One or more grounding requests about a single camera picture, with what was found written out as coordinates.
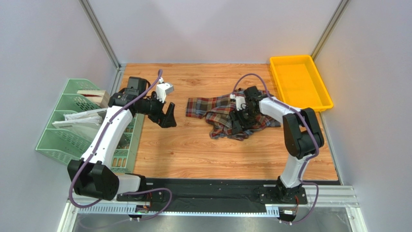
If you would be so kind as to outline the plaid long sleeve shirt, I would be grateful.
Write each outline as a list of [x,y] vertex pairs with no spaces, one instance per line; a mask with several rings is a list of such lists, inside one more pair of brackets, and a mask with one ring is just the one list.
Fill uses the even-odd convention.
[[230,95],[222,95],[214,98],[189,98],[186,106],[186,117],[204,119],[206,123],[213,126],[209,133],[212,139],[229,138],[237,141],[244,141],[256,132],[266,128],[280,127],[281,124],[268,117],[257,116],[252,128],[243,132],[233,134],[232,123],[229,113],[236,109],[236,105],[231,101]]

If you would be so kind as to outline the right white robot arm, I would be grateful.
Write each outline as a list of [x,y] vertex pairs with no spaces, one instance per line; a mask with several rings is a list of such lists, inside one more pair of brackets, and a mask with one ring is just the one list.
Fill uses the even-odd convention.
[[277,201],[288,203],[302,192],[302,175],[309,160],[319,153],[324,137],[313,109],[289,106],[257,87],[244,90],[244,96],[230,94],[235,108],[229,115],[232,133],[239,134],[257,125],[258,116],[268,116],[283,125],[284,143],[289,153],[286,166],[275,186]]

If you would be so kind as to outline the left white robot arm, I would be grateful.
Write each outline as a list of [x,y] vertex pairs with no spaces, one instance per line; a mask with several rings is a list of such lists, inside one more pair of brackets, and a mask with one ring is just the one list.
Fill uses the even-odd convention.
[[79,160],[71,160],[67,170],[71,179],[69,197],[74,194],[98,200],[113,200],[119,194],[137,192],[143,181],[138,174],[116,174],[110,169],[118,144],[136,114],[148,118],[162,128],[176,127],[175,104],[163,110],[171,83],[161,76],[150,85],[148,80],[131,77],[128,85],[109,100],[104,121],[91,145]]

